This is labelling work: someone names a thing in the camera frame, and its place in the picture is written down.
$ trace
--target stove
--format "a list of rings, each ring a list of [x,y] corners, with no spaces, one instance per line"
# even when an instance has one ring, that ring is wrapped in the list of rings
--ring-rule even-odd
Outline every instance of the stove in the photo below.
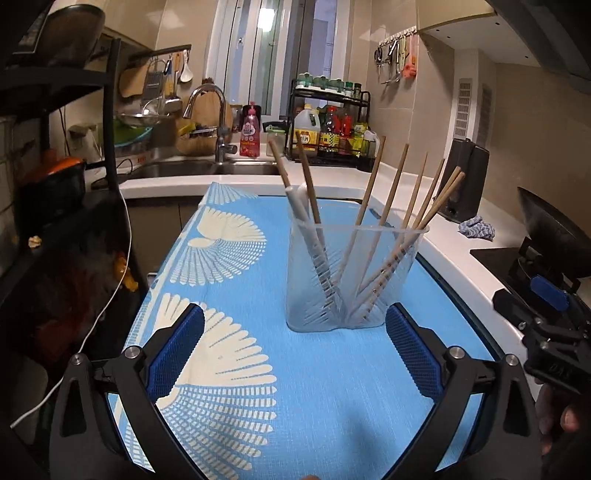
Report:
[[[470,253],[537,316],[552,325],[566,326],[570,323],[569,313],[558,311],[535,293],[531,288],[531,280],[542,277],[547,281],[544,283],[551,284],[557,292],[565,291],[570,294],[577,292],[580,282],[576,278],[566,277],[547,261],[536,250],[529,237],[525,237],[520,247],[473,249]]]

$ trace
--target beige wall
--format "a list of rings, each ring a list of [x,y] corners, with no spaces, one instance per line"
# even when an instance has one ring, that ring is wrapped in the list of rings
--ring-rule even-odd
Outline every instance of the beige wall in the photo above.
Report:
[[[517,187],[591,235],[591,96],[535,67],[497,65],[484,198],[522,219]]]
[[[429,152],[426,175],[434,175],[447,137],[453,93],[453,49],[429,35],[421,35],[417,77],[380,85],[374,50],[385,37],[416,25],[415,0],[372,0],[368,90],[372,95],[370,124],[386,135],[383,161],[396,166],[406,142],[410,143],[405,171],[418,172]],[[388,68],[383,67],[381,81]]]
[[[369,49],[372,1],[375,0],[351,0],[350,8],[348,62],[344,77],[361,83],[363,90],[367,88],[369,58],[373,58],[373,51]]]
[[[186,95],[192,88],[201,85],[209,39],[217,0],[168,0],[160,24],[156,48],[168,48],[190,43],[189,68],[193,81],[181,84],[179,95]]]

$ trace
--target black shelf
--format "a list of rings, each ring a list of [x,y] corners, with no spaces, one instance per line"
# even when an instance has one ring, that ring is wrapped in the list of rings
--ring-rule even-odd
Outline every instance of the black shelf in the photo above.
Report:
[[[21,122],[47,115],[106,86],[105,72],[66,67],[16,67],[0,73],[0,115]]]
[[[338,102],[344,105],[356,105],[361,107],[369,107],[370,97],[369,92],[361,92],[362,99],[345,97],[344,95],[340,95],[338,93],[329,92],[328,90],[312,90],[312,89],[305,89],[305,88],[294,88],[293,89],[294,97],[302,97],[302,98],[315,98],[317,100],[326,100],[327,102]]]
[[[99,209],[115,205],[118,200],[119,196],[109,190],[87,193],[78,210],[45,229],[40,247],[24,248],[11,268],[0,278],[0,309],[22,281],[33,274],[52,252],[71,244],[73,238],[92,227],[93,218]]]

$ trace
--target hand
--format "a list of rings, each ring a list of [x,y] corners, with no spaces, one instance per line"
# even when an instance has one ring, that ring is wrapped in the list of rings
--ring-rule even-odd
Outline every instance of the hand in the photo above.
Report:
[[[552,448],[552,433],[556,436],[559,425],[562,431],[574,433],[590,410],[590,395],[575,396],[548,384],[543,385],[535,403],[542,434],[542,455],[546,455]]]

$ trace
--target white cable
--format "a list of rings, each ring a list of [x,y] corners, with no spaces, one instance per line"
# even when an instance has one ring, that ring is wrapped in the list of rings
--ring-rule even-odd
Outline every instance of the white cable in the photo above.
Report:
[[[126,267],[129,268],[129,256],[131,255],[131,221],[129,220],[129,210],[127,209],[127,203],[125,202],[125,199],[123,198],[123,193],[121,193],[121,191],[119,191],[119,194],[121,195],[121,200],[123,200],[123,205],[125,207],[125,216],[127,217],[127,228],[128,228],[128,231],[129,231],[129,247],[127,248],[127,260],[125,261]],[[84,337],[84,340],[82,340],[82,344],[81,344],[80,349],[78,350],[77,353],[80,353],[82,351],[82,349],[84,348],[84,345],[86,344],[86,341],[88,340],[88,338],[90,337],[90,335],[94,331],[94,329],[96,327],[96,324],[99,323],[99,319],[102,317],[102,315],[104,314],[105,310],[109,307],[109,305],[111,304],[111,302],[115,298],[115,295],[117,294],[117,292],[119,291],[119,288],[121,287],[121,284],[123,283],[123,278],[124,278],[126,272],[127,272],[127,270],[124,272],[123,275],[121,275],[121,279],[119,280],[119,284],[117,285],[117,288],[113,292],[113,295],[111,295],[111,297],[110,297],[109,301],[107,302],[107,304],[100,311],[100,313],[96,316],[95,322],[92,324],[92,327],[90,328],[90,330],[88,331],[88,333]],[[47,400],[50,399],[50,397],[53,395],[53,392],[55,392],[57,390],[57,388],[61,385],[61,382],[63,380],[64,380],[64,377],[60,378],[60,381],[54,385],[54,387],[49,391],[49,393],[45,396],[45,398],[43,398],[43,400],[41,400],[31,410],[26,411],[20,417],[18,417],[15,421],[13,421],[10,424],[10,428],[13,429],[19,423],[21,423],[24,419],[26,419],[29,415],[31,415],[32,413],[36,412],[43,405],[45,405],[45,403],[47,402]]]

